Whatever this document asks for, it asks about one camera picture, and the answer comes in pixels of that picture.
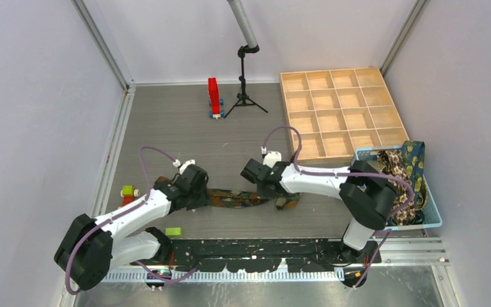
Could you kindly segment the blue orange green tie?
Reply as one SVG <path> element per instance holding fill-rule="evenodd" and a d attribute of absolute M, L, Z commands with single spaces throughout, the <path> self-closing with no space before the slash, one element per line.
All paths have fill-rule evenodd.
<path fill-rule="evenodd" d="M 167 195 L 167 198 L 171 201 L 171 211 L 177 211 L 174 209 L 173 201 L 180 193 L 178 188 L 175 186 L 175 180 L 178 178 L 178 176 L 179 175 L 176 175 L 174 178 L 159 177 L 153 185 L 155 190 L 160 190 Z M 260 198 L 256 192 L 252 191 L 232 191 L 229 189 L 207 188 L 209 195 L 209 203 L 207 207 L 244 209 L 271 202 L 269 199 Z"/>

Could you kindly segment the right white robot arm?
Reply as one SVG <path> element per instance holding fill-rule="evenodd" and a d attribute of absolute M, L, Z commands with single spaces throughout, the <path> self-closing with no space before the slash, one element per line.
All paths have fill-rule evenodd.
<path fill-rule="evenodd" d="M 262 198 L 309 193 L 341 200 L 352 219 L 339 253 L 351 263 L 364 255 L 370 237 L 385 228 L 398 194 L 387 175 L 364 161 L 343 168 L 315 168 L 286 161 L 264 164 L 250 159 L 240 175 L 257 187 Z"/>

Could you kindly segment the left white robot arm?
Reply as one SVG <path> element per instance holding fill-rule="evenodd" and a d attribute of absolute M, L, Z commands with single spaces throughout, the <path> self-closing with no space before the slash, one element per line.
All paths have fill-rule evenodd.
<path fill-rule="evenodd" d="M 209 202 L 208 173 L 188 161 L 175 178 L 156 182 L 132 203 L 110 213 L 77 216 L 54 254 L 54 262 L 80 291 L 98 285 L 113 269 L 138 260 L 166 263 L 173 253 L 171 239 L 148 223 L 179 210 Z"/>

